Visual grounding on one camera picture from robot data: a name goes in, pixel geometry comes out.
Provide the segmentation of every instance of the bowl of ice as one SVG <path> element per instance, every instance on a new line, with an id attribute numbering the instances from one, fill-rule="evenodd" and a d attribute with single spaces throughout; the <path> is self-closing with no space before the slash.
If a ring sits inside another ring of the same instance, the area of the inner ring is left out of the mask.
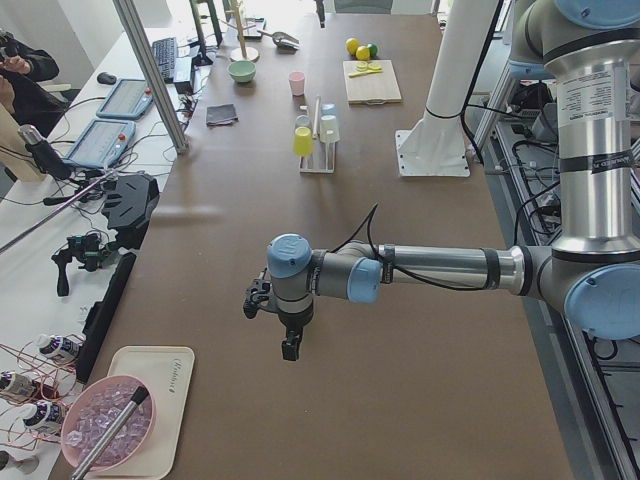
<path id="1" fill-rule="evenodd" d="M 62 454 L 73 467 L 86 457 L 109 425 L 144 383 L 130 375 L 114 375 L 87 387 L 67 412 L 60 433 Z M 96 460 L 92 472 L 126 462 L 149 436 L 155 420 L 152 392 L 136 408 L 109 447 Z"/>

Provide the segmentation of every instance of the keyboard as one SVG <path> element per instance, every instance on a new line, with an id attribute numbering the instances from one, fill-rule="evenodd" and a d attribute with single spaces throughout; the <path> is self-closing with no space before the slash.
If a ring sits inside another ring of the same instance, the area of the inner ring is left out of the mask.
<path id="1" fill-rule="evenodd" d="M 173 82 L 173 70 L 178 56 L 178 42 L 175 37 L 156 40 L 151 44 L 151 51 L 160 69 L 164 83 Z"/>

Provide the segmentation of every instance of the scoop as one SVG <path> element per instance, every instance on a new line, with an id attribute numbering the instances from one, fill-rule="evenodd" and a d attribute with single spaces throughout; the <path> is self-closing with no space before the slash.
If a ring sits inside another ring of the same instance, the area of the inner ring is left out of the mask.
<path id="1" fill-rule="evenodd" d="M 295 37 L 292 37 L 288 33 L 284 33 L 284 32 L 269 33 L 264 30 L 258 30 L 258 32 L 262 33 L 263 35 L 266 35 L 267 37 L 271 37 L 271 40 L 273 40 L 273 43 L 278 48 L 287 48 L 290 50 L 298 50 L 300 48 L 300 40 L 298 40 Z"/>

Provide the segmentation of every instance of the black mouse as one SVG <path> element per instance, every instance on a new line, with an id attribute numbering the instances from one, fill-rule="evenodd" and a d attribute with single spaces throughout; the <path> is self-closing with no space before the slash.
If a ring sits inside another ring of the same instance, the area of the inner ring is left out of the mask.
<path id="1" fill-rule="evenodd" d="M 98 83 L 101 83 L 103 85 L 113 85 L 114 83 L 116 83 L 116 80 L 118 80 L 118 78 L 115 75 L 111 75 L 110 73 L 107 72 L 101 72 L 98 74 Z"/>

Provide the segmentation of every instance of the blue joint cap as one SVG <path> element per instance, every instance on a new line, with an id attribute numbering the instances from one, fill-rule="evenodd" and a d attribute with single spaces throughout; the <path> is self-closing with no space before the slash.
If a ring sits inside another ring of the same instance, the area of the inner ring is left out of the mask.
<path id="1" fill-rule="evenodd" d="M 567 20 L 584 28 L 624 28 L 640 20 L 638 0 L 555 0 Z"/>
<path id="2" fill-rule="evenodd" d="M 370 258 L 359 259 L 351 269 L 347 297 L 355 303 L 373 303 L 378 299 L 382 264 Z"/>
<path id="3" fill-rule="evenodd" d="M 304 270 L 311 260 L 309 242 L 300 235 L 285 233 L 267 247 L 267 268 L 272 277 L 289 278 Z"/>
<path id="4" fill-rule="evenodd" d="M 571 287 L 564 301 L 567 319 L 607 340 L 640 335 L 640 265 L 599 268 Z"/>
<path id="5" fill-rule="evenodd" d="M 541 63 L 527 63 L 509 60 L 509 73 L 516 80 L 551 80 L 555 78 Z"/>

